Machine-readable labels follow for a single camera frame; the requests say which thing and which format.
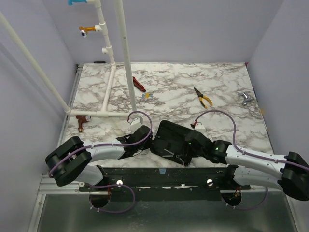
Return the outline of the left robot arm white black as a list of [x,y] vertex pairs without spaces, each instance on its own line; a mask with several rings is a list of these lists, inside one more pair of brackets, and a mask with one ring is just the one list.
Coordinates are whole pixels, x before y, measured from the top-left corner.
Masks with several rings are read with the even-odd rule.
[[73,181],[89,183],[95,190],[106,188],[103,169],[90,165],[102,160],[119,160],[146,150],[152,143],[152,131],[142,125],[133,134],[114,139],[111,143],[86,143],[79,136],[69,138],[45,158],[49,175],[59,187]]

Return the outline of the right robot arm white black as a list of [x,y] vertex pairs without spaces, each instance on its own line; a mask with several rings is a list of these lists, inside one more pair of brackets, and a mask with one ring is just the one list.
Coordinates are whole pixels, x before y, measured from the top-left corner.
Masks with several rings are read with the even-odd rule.
[[286,156],[254,152],[228,141],[212,142],[193,130],[184,138],[183,154],[187,163],[193,157],[203,157],[212,163],[227,164],[233,170],[222,177],[227,189],[257,185],[282,190],[299,201],[309,199],[309,165],[296,152]]

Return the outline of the silver thinning scissors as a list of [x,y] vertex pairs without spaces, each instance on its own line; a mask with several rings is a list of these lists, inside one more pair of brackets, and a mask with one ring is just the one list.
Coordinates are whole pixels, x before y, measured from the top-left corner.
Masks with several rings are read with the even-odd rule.
[[189,166],[189,163],[185,162],[182,159],[181,155],[174,154],[171,151],[166,150],[166,149],[164,149],[164,152],[165,152],[165,154],[162,156],[163,158],[171,160],[171,161],[173,161],[175,163],[181,164],[184,167],[188,167]]

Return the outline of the black zip tool case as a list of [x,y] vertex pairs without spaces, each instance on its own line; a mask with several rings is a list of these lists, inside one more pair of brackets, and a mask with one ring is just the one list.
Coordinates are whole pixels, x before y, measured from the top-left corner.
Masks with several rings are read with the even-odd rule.
[[164,149],[182,155],[184,138],[191,131],[192,129],[187,127],[163,120],[159,124],[150,151],[161,157],[165,154]]

